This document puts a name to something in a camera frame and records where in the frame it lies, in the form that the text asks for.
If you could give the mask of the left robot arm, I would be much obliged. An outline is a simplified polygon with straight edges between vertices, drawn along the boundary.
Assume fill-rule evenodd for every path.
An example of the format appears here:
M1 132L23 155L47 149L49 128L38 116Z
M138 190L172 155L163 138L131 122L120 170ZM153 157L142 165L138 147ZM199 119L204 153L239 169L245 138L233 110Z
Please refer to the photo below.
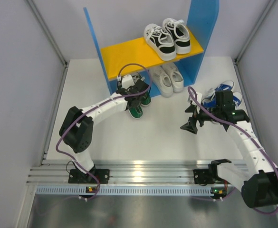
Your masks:
M88 147L92 142L93 128L106 118L124 111L139 119L143 116L142 105L149 105L150 86L137 80L128 88L121 85L107 99L90 107L71 107L59 130L59 142L64 142L74 153L69 154L75 168L70 170L68 183L97 183L101 174L90 157Z

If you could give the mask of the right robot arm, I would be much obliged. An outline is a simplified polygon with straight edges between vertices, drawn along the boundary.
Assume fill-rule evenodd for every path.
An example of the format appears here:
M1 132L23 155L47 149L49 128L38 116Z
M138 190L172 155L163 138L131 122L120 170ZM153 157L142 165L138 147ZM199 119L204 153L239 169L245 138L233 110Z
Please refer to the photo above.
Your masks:
M276 205L278 212L278 166L269 158L256 137L247 113L236 108L232 91L217 91L215 106L206 108L202 105L200 95L188 87L190 106L186 109L191 116L181 126L197 134L198 126L205 122L216 122L223 126L240 151L247 172L236 167L228 159L213 160L208 165L206 174L195 178L195 183L207 185L226 181L241 192L245 204L254 210L259 207Z

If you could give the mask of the green sneaker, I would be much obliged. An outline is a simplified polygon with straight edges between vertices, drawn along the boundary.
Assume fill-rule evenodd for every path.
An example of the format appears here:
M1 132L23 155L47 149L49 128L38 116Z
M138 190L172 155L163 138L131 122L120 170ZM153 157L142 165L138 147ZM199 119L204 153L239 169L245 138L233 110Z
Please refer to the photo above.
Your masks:
M137 90L136 93L142 92L148 88L148 84L145 81L145 77L141 76L139 73L132 74L132 79L134 81L134 86ZM141 106L148 106L151 103L150 89L140 96Z
M116 92L120 95L134 95L137 94L137 90L135 86L131 86L128 89L124 89L121 86L121 81L117 82L117 90ZM130 115L135 118L139 119L143 116L142 108L140 107L140 102L138 101L138 98L140 96L132 96L132 97L126 97L125 100L127 101L126 109L129 111Z

